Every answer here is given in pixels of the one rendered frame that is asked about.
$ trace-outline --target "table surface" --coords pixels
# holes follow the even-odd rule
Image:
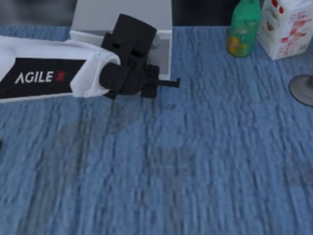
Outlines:
[[[67,27],[0,27],[65,40]],[[313,47],[234,59],[226,28],[178,27],[181,88],[0,104],[0,235],[310,235]]]

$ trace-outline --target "white carton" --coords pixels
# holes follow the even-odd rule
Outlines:
[[[272,60],[301,54],[313,36],[313,0],[265,0],[257,41]]]

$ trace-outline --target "bottle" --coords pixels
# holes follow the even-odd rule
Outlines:
[[[234,57],[246,57],[253,49],[262,11],[260,0],[240,0],[233,11],[227,51]]]

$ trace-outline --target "carton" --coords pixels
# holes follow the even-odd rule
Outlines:
[[[272,60],[301,54],[313,36],[313,0],[265,0],[257,41]]]

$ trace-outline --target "wood grain surface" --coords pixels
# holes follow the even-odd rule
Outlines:
[[[181,88],[155,100],[0,104],[0,235],[313,234],[313,109],[288,91],[313,73],[313,46],[234,59],[225,40],[224,27],[175,28]]]

